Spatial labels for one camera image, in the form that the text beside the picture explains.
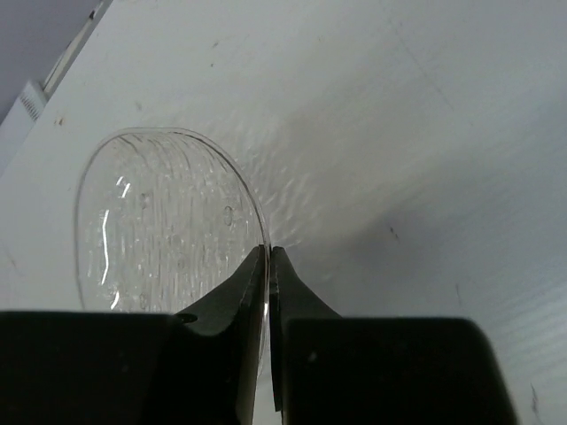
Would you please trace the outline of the clear glass plate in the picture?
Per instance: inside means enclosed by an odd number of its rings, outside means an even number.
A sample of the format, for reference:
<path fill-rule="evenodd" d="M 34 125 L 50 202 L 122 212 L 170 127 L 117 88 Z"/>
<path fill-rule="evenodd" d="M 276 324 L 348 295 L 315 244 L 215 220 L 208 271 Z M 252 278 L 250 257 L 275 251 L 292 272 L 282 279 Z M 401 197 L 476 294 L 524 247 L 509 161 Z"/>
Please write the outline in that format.
<path fill-rule="evenodd" d="M 90 312 L 177 313 L 269 262 L 258 198 L 234 159 L 182 128 L 126 128 L 83 168 L 74 201 L 74 272 Z"/>

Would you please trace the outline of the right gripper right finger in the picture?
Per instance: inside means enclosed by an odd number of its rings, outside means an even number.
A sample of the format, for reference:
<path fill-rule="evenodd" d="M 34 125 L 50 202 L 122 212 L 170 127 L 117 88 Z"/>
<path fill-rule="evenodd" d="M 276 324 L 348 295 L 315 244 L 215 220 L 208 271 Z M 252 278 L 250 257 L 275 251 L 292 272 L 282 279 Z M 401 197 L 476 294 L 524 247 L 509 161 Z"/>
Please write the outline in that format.
<path fill-rule="evenodd" d="M 285 424 L 514 424 L 493 348 L 464 318 L 343 317 L 269 261 L 274 405 Z"/>

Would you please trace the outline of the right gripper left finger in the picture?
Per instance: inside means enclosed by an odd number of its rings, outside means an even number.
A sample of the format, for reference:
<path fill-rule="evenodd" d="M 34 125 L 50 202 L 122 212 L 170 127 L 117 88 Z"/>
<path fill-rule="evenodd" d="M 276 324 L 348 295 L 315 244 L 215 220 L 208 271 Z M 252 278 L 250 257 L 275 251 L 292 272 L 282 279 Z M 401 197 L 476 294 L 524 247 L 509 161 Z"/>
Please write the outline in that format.
<path fill-rule="evenodd" d="M 179 313 L 4 312 L 4 424 L 249 424 L 266 250 Z"/>

